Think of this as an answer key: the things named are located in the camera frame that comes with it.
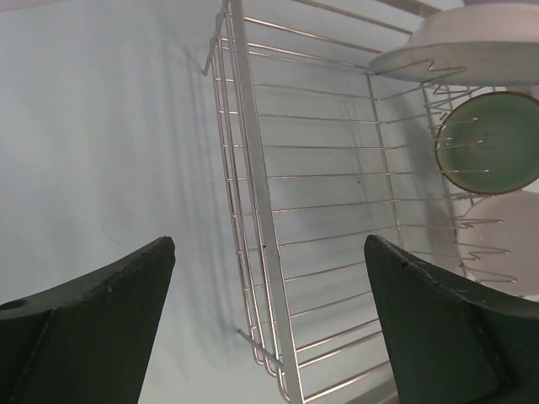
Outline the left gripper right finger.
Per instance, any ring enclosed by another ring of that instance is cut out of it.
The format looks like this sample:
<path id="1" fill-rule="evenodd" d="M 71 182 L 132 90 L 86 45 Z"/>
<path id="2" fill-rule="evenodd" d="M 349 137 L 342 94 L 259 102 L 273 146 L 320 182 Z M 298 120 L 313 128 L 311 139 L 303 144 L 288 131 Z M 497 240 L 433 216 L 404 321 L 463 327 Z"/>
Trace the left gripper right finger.
<path id="1" fill-rule="evenodd" d="M 536 403 L 538 304 L 369 235 L 366 268 L 402 403 Z"/>

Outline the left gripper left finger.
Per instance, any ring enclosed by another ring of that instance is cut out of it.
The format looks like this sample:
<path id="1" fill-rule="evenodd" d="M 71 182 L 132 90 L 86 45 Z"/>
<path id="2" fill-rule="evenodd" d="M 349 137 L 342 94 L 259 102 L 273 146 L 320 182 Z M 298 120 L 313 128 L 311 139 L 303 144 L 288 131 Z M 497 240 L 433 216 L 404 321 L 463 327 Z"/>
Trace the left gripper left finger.
<path id="1" fill-rule="evenodd" d="M 159 237 L 1 306 L 3 403 L 136 403 L 175 265 Z"/>

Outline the white and orange bowl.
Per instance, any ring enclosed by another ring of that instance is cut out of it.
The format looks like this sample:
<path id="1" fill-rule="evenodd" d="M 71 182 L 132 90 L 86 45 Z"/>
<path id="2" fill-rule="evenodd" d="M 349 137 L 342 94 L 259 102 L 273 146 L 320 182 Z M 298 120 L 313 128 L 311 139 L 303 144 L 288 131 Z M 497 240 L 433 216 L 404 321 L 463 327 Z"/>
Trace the white and orange bowl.
<path id="1" fill-rule="evenodd" d="M 462 218 L 457 250 L 467 273 L 504 293 L 538 296 L 538 194 L 478 201 Z"/>

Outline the green bowl brown rim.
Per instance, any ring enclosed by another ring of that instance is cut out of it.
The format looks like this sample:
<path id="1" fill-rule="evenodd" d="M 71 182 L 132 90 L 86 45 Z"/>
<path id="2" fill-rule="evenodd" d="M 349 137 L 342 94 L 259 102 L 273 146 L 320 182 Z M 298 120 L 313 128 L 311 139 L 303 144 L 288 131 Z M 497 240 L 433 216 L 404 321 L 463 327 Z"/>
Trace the green bowl brown rim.
<path id="1" fill-rule="evenodd" d="M 507 194 L 538 179 L 538 100 L 485 93 L 456 107 L 435 138 L 435 159 L 452 184 L 473 194 Z"/>

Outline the metal wire dish rack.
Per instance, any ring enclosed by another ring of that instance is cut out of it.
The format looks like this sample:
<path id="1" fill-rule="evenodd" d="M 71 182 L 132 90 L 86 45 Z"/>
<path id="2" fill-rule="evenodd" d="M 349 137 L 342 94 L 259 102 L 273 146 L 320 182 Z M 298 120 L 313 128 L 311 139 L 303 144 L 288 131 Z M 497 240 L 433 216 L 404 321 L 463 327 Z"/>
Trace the metal wire dish rack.
<path id="1" fill-rule="evenodd" d="M 479 197 L 449 183 L 434 138 L 483 93 L 371 72 L 457 1 L 223 1 L 211 76 L 246 322 L 237 331 L 283 403 L 394 403 L 363 244 L 379 235 L 489 285 L 458 253 Z"/>

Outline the large white grey-rimmed plate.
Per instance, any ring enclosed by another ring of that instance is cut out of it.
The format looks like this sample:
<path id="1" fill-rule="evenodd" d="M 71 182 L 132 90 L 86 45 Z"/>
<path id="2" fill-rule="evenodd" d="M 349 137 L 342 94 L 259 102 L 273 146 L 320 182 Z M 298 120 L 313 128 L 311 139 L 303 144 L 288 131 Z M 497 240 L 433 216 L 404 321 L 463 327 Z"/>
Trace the large white grey-rimmed plate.
<path id="1" fill-rule="evenodd" d="M 538 84 L 538 5 L 480 3 L 429 16 L 369 64 L 376 75 L 458 86 Z"/>

